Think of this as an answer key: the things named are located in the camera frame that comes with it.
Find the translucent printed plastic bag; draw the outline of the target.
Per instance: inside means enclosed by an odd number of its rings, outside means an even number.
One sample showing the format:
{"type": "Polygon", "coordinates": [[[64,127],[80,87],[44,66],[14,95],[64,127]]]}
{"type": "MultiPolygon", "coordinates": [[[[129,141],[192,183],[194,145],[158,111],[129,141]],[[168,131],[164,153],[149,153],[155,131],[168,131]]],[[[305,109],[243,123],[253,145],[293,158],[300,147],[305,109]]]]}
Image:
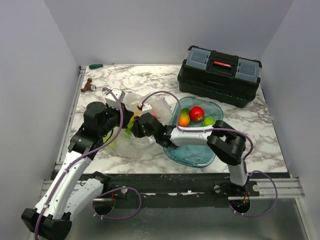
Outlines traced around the translucent printed plastic bag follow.
{"type": "Polygon", "coordinates": [[[169,104],[162,96],[153,95],[142,103],[145,98],[130,93],[123,99],[126,109],[133,112],[133,116],[110,144],[121,157],[138,158],[152,151],[155,144],[164,148],[174,145],[170,141],[173,127],[169,124],[172,117],[169,104]]]}

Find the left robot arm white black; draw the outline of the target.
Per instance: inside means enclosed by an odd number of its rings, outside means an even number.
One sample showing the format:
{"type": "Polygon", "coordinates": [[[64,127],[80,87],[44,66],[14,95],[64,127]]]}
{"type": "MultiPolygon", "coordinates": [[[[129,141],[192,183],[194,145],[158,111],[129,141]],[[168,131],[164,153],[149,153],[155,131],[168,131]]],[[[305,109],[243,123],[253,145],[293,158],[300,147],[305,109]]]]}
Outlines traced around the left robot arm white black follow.
{"type": "Polygon", "coordinates": [[[122,104],[112,108],[95,101],[87,105],[83,124],[71,138],[65,160],[51,186],[34,208],[26,208],[21,219],[35,238],[64,240],[73,219],[86,205],[99,196],[107,197],[111,191],[110,178],[95,172],[88,182],[73,193],[84,170],[91,164],[104,145],[103,137],[114,128],[126,128],[134,113],[122,104]]]}

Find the orange green fake mango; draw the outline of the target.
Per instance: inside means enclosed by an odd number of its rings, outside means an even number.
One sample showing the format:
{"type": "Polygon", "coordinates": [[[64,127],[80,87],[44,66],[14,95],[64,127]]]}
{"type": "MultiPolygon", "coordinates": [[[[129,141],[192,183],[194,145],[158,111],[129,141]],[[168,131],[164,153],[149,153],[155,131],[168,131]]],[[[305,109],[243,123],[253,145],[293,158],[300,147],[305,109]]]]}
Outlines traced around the orange green fake mango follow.
{"type": "Polygon", "coordinates": [[[178,120],[178,125],[180,127],[188,127],[190,124],[190,110],[188,108],[183,108],[180,112],[179,120],[178,120]]]}

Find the light green fake pear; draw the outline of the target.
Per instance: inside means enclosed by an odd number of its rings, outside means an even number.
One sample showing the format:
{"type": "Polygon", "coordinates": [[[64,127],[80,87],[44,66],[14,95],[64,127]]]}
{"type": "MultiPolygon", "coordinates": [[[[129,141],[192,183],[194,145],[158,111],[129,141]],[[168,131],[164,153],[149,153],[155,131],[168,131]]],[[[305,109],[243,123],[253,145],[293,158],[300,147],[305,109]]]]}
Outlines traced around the light green fake pear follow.
{"type": "Polygon", "coordinates": [[[116,145],[117,145],[117,141],[114,140],[108,145],[108,147],[111,148],[111,149],[114,149],[116,147],[116,145]]]}

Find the red fake fruit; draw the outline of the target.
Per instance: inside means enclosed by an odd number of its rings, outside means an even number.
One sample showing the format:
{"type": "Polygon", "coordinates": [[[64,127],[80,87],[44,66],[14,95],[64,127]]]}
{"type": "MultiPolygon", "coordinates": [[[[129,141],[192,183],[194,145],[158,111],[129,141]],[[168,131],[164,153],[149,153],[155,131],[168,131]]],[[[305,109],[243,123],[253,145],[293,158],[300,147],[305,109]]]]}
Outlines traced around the red fake fruit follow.
{"type": "Polygon", "coordinates": [[[189,118],[193,122],[201,122],[205,117],[205,111],[200,106],[194,106],[189,110],[189,118]]]}

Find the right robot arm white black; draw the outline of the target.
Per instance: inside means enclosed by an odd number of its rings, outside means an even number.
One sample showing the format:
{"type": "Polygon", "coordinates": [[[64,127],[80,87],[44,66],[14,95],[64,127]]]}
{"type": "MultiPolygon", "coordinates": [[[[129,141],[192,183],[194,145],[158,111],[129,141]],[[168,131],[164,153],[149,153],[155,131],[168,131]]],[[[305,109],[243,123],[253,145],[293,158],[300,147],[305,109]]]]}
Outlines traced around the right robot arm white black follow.
{"type": "Polygon", "coordinates": [[[230,191],[241,196],[248,190],[248,172],[245,164],[247,155],[246,141],[253,143],[244,133],[235,130],[222,120],[214,125],[204,127],[180,127],[163,125],[150,113],[135,117],[131,132],[136,138],[155,138],[155,142],[164,148],[177,148],[184,145],[207,146],[228,166],[230,174],[230,191]]]}

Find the yellow fake fruit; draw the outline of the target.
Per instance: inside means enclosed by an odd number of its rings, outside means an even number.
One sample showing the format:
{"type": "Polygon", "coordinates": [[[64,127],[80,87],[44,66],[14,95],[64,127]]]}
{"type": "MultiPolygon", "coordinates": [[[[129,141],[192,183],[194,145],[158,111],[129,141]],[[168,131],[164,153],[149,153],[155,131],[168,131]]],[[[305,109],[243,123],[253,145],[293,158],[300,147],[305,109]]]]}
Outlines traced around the yellow fake fruit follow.
{"type": "Polygon", "coordinates": [[[140,117],[140,114],[134,114],[131,118],[130,118],[130,121],[129,123],[134,123],[134,121],[140,117]]]}

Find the green fake fruit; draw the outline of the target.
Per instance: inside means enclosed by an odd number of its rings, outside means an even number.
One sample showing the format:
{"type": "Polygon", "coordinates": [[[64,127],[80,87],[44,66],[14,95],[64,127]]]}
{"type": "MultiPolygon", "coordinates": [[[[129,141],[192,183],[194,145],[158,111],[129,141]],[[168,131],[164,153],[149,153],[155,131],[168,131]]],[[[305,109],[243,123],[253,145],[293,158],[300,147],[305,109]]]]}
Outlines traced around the green fake fruit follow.
{"type": "Polygon", "coordinates": [[[212,117],[207,116],[207,117],[205,117],[205,118],[203,119],[203,121],[202,121],[202,126],[203,126],[203,127],[212,126],[212,125],[214,125],[215,123],[216,123],[216,121],[215,121],[212,117]]]}

